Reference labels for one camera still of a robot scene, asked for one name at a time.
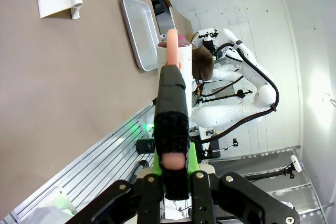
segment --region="cable connector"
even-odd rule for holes
[[[271,104],[270,108],[273,109],[274,112],[277,112],[277,107],[275,107],[274,103]]]

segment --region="metal bar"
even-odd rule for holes
[[[127,136],[125,139],[124,139],[124,141],[123,141],[123,143],[129,138],[129,137],[131,137],[134,133],[136,133],[137,132],[137,130],[140,128],[140,126],[138,126],[138,128],[136,128],[129,136]],[[117,150],[117,149],[115,149],[111,154],[109,154],[107,157],[110,157],[110,156],[113,156],[114,158],[111,160],[111,162],[117,157],[117,155],[119,154],[119,153],[121,153],[122,151],[123,151],[124,149],[122,149],[122,150]],[[103,152],[101,152],[101,153],[99,153],[99,155],[97,155],[97,157],[95,157],[95,159],[97,159]],[[88,177],[89,177],[89,175],[91,174],[91,173],[93,173],[94,171],[96,171],[96,168],[98,167],[98,166],[100,166],[101,165],[101,163],[99,163],[99,164],[97,164],[96,166],[95,166],[95,168],[93,168],[82,180],[80,180],[80,181],[78,181],[77,182],[77,184],[71,189],[71,190],[69,190],[68,191],[68,195],[69,196],[71,196],[71,192],[78,186],[78,185],[80,185],[80,184],[82,184]],[[79,173],[77,173],[73,178],[75,178],[78,174],[80,174],[86,167],[84,167],[83,169],[81,169],[81,171],[79,172]]]
[[[118,172],[121,170],[123,168],[123,165],[122,166],[120,166],[120,168],[118,169],[118,171],[116,172],[116,174],[118,174]],[[113,175],[109,180],[108,180],[108,182],[107,183],[105,183],[105,185],[101,188],[101,190],[97,193],[97,195],[96,195],[96,197],[104,190],[104,188],[106,188],[106,187],[108,187],[108,185],[111,183],[111,181],[112,181],[112,179],[115,177],[115,175]]]
[[[296,155],[296,157],[299,156],[295,149],[293,149],[293,154]],[[325,217],[326,215],[324,214],[324,210],[323,210],[322,204],[321,204],[320,199],[319,199],[319,197],[318,197],[318,195],[317,195],[317,193],[316,193],[316,191],[315,191],[314,185],[313,185],[313,183],[311,182],[311,180],[310,180],[310,178],[309,178],[309,176],[308,176],[308,173],[307,173],[307,171],[306,171],[306,169],[305,169],[305,166],[303,165],[302,162],[300,162],[300,165],[301,165],[302,170],[303,170],[303,172],[305,173],[306,177],[309,179],[309,182],[310,182],[310,184],[311,184],[311,189],[313,190],[314,195],[315,195],[315,198],[316,198],[316,201],[317,201],[318,204],[319,204],[319,207],[320,207],[320,209],[321,209],[322,216],[323,216],[323,219],[324,219],[324,221],[325,221],[325,224],[328,224],[328,222],[327,222],[327,218]]]
[[[240,174],[240,176],[242,176],[242,177],[246,177],[246,176],[250,176],[250,175],[259,175],[259,174],[263,174],[263,173],[277,172],[277,171],[283,170],[283,169],[286,168],[286,167],[287,167],[287,166],[283,166],[283,167],[274,168],[274,169],[270,169],[270,170],[261,170],[261,171],[259,171],[259,172],[244,173],[244,174]]]
[[[74,185],[73,186],[73,188],[70,190],[70,191],[68,191],[68,195],[69,195],[69,197],[73,197],[73,195],[75,194],[75,191],[71,194],[71,192],[75,189],[75,188],[77,188],[79,185],[84,185],[84,184],[86,184],[86,187],[91,183],[91,182],[93,182],[94,180],[95,180],[95,178],[99,175],[99,174],[101,174],[104,170],[105,170],[105,168],[109,165],[109,164],[111,164],[116,158],[118,158],[118,156],[119,156],[119,154],[121,154],[126,148],[127,148],[127,146],[129,146],[131,143],[132,143],[132,140],[134,139],[134,138],[137,138],[140,134],[141,134],[141,132],[140,131],[138,131],[138,129],[139,129],[140,127],[138,127],[137,129],[135,129],[133,132],[131,132],[130,133],[130,135],[129,136],[127,136],[124,140],[123,140],[123,142],[122,143],[120,143],[110,154],[108,154],[107,156],[106,156],[106,158],[103,160],[103,162],[101,162],[101,163],[99,163],[99,164],[97,164],[82,180],[80,180],[80,181],[78,181],[77,182],[77,184],[76,185]],[[128,139],[131,137],[131,136],[133,136],[133,135],[135,135],[130,141],[129,141],[129,143],[127,144],[127,142],[128,142]]]
[[[56,174],[51,180],[42,185],[37,191],[24,200],[13,211],[13,213],[17,214],[18,216],[17,220],[23,219],[27,214],[29,214],[42,200],[44,200],[50,194],[51,191],[53,191],[55,187],[67,186],[78,174],[82,175],[80,171],[86,167],[88,169],[88,165],[94,162],[97,156],[102,155],[102,153],[106,151],[106,147],[110,146],[111,143],[117,144],[118,141],[120,141],[120,137],[121,139],[124,139],[123,135],[130,132],[130,130],[134,130],[134,127],[136,127],[138,131],[143,132],[142,127],[139,127],[139,125],[141,125],[140,120],[151,109],[152,106],[153,105],[149,105],[146,108],[139,110],[135,116],[99,140],[95,145],[90,147],[87,151],[85,151],[73,162],[62,169],[58,174]]]
[[[208,99],[208,100],[205,100],[205,101],[203,101],[201,99],[201,102],[202,103],[204,103],[204,102],[212,102],[212,101],[217,101],[217,100],[221,100],[221,99],[227,99],[227,98],[236,97],[236,96],[237,96],[236,94],[231,94],[231,95],[226,95],[224,97],[216,97],[216,98]]]
[[[223,148],[223,149],[212,150],[211,152],[227,151],[227,150],[231,149],[232,147],[235,147],[235,145],[230,145],[229,147],[227,147],[227,148]]]
[[[12,211],[10,213],[10,216],[14,219],[15,223],[21,223],[21,220],[20,220],[19,216],[16,214],[16,212]]]
[[[279,193],[279,192],[286,192],[286,191],[290,191],[296,188],[302,188],[302,187],[306,187],[306,186],[310,186],[311,183],[306,183],[306,184],[302,184],[299,186],[293,186],[293,187],[288,187],[288,188],[284,188],[284,189],[279,189],[279,190],[274,190],[274,191],[268,191],[268,194],[274,194],[274,193]]]
[[[300,145],[295,145],[295,146],[291,146],[291,147],[286,147],[286,148],[282,148],[282,149],[278,149],[275,151],[269,151],[269,152],[261,152],[258,154],[250,154],[250,155],[244,155],[244,156],[237,156],[237,157],[231,157],[231,158],[222,158],[222,159],[217,159],[217,160],[211,160],[211,162],[220,162],[220,161],[224,161],[224,160],[237,160],[238,158],[253,158],[253,157],[258,157],[258,156],[267,156],[269,154],[276,154],[276,153],[280,153],[280,152],[288,152],[288,151],[293,151],[295,149],[299,149],[301,148]]]
[[[334,205],[334,202],[329,203],[329,204],[323,206],[322,208],[319,208],[319,207],[318,207],[318,208],[314,208],[314,209],[308,209],[308,210],[305,210],[305,211],[301,211],[301,212],[299,212],[299,214],[300,214],[300,215],[307,215],[307,214],[310,214],[310,213],[312,213],[312,212],[317,212],[317,211],[321,211],[321,212],[322,212],[322,209],[323,209],[323,208],[332,207],[333,205]]]
[[[79,190],[79,192],[76,194],[76,195],[69,195],[69,197],[71,197],[71,201],[74,201],[91,183],[93,183],[93,181],[101,174],[101,173],[103,173],[104,171],[105,171],[105,169],[115,160],[115,159],[117,159],[117,157],[119,156],[119,154],[120,153],[122,153],[122,151],[124,151],[124,149],[125,148],[127,148],[127,146],[125,146],[125,147],[123,147],[123,149],[121,149],[121,150],[118,150],[118,152],[117,153],[115,153],[114,155],[113,155],[113,157],[108,161],[108,162],[105,162],[103,165],[102,165],[102,163],[100,163],[99,165],[102,165],[103,167],[102,168],[99,168],[99,172],[97,172],[97,170],[96,170],[96,168],[94,168],[91,172],[90,172],[90,174],[94,171],[94,173],[95,174],[93,174],[93,177],[91,177],[91,178],[89,178],[89,180],[90,181],[85,181],[84,183],[82,183],[82,181],[84,181],[84,180],[88,180],[87,178],[88,178],[88,176],[86,176],[80,183],[82,183],[84,186],[82,187],[82,188],[80,188],[80,190]]]

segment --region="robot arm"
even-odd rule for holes
[[[254,101],[249,104],[242,105],[219,105],[219,106],[202,106],[193,109],[191,121],[194,121],[200,127],[215,127],[236,124],[241,120],[249,117],[254,117],[260,112],[269,111],[270,107],[277,105],[279,94],[275,85],[272,82],[270,73],[263,68],[258,62],[254,54],[240,41],[230,30],[223,29],[214,40],[214,45],[217,51],[222,50],[222,45],[231,45],[231,49],[225,52],[225,56],[236,65],[244,78],[250,81],[256,88],[257,92]],[[239,72],[226,71],[232,68],[226,65],[219,66],[214,69],[215,78],[220,74],[228,76],[228,73],[234,73],[240,76]],[[261,120],[261,114],[257,118],[251,120]]]

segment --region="brown table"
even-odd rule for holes
[[[156,97],[157,70],[137,68],[120,3],[83,0],[71,20],[0,0],[0,219]]]

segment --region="black cable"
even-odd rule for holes
[[[184,210],[187,210],[188,208],[191,208],[192,206],[188,206],[186,208],[183,208],[182,210],[179,210],[180,212],[184,211]]]
[[[217,52],[221,51],[224,47],[234,47],[235,44],[233,43],[225,43],[225,44],[222,44],[220,47],[217,48]]]
[[[242,62],[242,60],[238,60],[238,59],[235,59],[235,58],[232,58],[231,56],[229,55],[225,55],[226,58],[229,58],[231,60],[235,60],[235,61],[238,61],[238,62]]]
[[[250,175],[250,176],[245,176],[244,178],[247,179],[248,181],[252,180],[252,183],[254,183],[255,181],[258,181],[260,179],[271,178],[271,177],[281,176],[281,175],[285,175],[285,174],[286,174],[286,168],[281,169],[277,172]]]
[[[218,140],[220,139],[221,137],[227,135],[228,133],[230,133],[231,131],[233,131],[234,129],[238,128],[239,126],[241,126],[242,124],[244,123],[247,123],[249,121],[252,121],[256,118],[259,118],[261,116],[264,116],[264,115],[268,115],[269,113],[272,113],[272,112],[275,112],[277,111],[276,108],[279,104],[279,100],[280,100],[280,95],[279,95],[279,90],[277,88],[277,86],[274,84],[274,82],[272,82],[260,69],[258,69],[256,66],[254,66],[244,55],[244,53],[238,48],[237,49],[237,52],[239,53],[240,57],[243,59],[243,61],[245,63],[247,63],[253,70],[255,70],[262,78],[264,78],[271,86],[272,88],[274,88],[275,90],[275,93],[276,93],[276,99],[275,99],[275,102],[273,104],[270,105],[270,108],[266,111],[262,111],[262,112],[259,112],[259,113],[256,113],[256,114],[253,114],[253,115],[250,115],[250,116],[247,116],[243,119],[241,119],[239,122],[235,123],[234,125],[232,125],[231,127],[229,127],[228,129],[226,129],[225,131],[223,131],[221,134],[218,134],[216,136],[212,136],[206,140],[200,140],[200,141],[197,141],[197,142],[194,142],[194,143],[202,143],[202,144],[205,144],[205,143],[210,143],[212,141],[215,141],[215,140]]]
[[[190,40],[190,43],[193,41],[195,35],[198,34],[198,32],[194,33],[194,35],[192,36],[191,40]]]
[[[260,178],[260,179],[253,180],[253,181],[251,181],[251,183],[254,183],[254,182],[258,181],[258,180],[261,180],[261,178]]]
[[[336,107],[336,100],[335,99],[330,99],[331,104]]]
[[[238,81],[240,81],[244,76],[239,77],[237,80],[235,80],[234,82],[231,82],[228,85],[225,85],[224,87],[222,87],[221,89],[217,90],[216,92],[213,92],[211,94],[201,94],[202,97],[210,97],[212,95],[218,94],[221,91],[223,91],[224,89],[227,89],[228,87],[232,86],[233,84],[236,84]]]
[[[178,209],[177,209],[177,205],[176,205],[176,200],[174,200],[173,202],[174,202],[174,204],[175,204],[176,210],[178,211]]]
[[[248,91],[248,92],[244,92],[243,94],[251,94],[252,91]],[[200,99],[199,101],[201,101],[202,103],[204,102],[212,102],[212,101],[217,101],[217,100],[221,100],[221,99],[227,99],[227,98],[230,98],[230,97],[237,97],[238,94],[231,94],[231,95],[226,95],[224,97],[216,97],[216,98],[213,98],[213,99],[208,99],[208,100],[205,100],[203,101],[202,99]]]
[[[202,85],[204,86],[204,85],[206,85],[206,84],[208,84],[208,83],[213,83],[213,82],[217,82],[217,81],[207,81],[207,82],[202,82]]]

